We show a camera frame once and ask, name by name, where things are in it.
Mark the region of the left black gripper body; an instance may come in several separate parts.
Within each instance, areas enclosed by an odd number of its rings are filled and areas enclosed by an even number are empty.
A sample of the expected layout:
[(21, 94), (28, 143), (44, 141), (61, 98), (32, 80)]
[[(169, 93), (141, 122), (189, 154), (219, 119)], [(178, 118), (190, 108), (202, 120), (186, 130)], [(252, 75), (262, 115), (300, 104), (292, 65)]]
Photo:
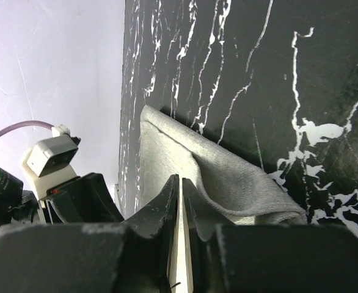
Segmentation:
[(0, 227), (10, 223), (122, 222), (103, 175), (77, 176), (47, 191), (41, 206), (23, 182), (0, 168)]

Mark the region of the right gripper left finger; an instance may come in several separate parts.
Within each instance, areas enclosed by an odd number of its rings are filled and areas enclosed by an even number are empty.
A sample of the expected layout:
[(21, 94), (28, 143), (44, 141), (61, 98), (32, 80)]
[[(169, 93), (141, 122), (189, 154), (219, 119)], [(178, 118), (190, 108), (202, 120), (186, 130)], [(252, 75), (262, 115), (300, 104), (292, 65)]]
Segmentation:
[(0, 227), (0, 292), (170, 292), (179, 177), (121, 223)]

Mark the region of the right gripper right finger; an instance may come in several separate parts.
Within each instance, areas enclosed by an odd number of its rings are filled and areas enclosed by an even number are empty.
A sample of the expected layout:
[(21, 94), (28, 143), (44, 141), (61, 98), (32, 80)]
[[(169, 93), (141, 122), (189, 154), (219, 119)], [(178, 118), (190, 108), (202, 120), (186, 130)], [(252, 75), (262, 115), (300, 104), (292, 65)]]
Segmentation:
[(189, 179), (194, 292), (358, 292), (358, 238), (337, 225), (235, 225)]

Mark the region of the grey cloth napkin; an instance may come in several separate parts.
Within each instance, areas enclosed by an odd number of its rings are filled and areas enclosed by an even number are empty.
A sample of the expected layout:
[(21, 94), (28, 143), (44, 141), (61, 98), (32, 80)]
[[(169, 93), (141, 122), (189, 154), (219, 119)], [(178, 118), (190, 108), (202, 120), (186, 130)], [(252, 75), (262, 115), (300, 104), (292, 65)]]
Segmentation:
[(305, 211), (261, 168), (164, 113), (145, 106), (140, 120), (140, 195), (145, 206), (171, 175), (237, 225), (305, 225)]

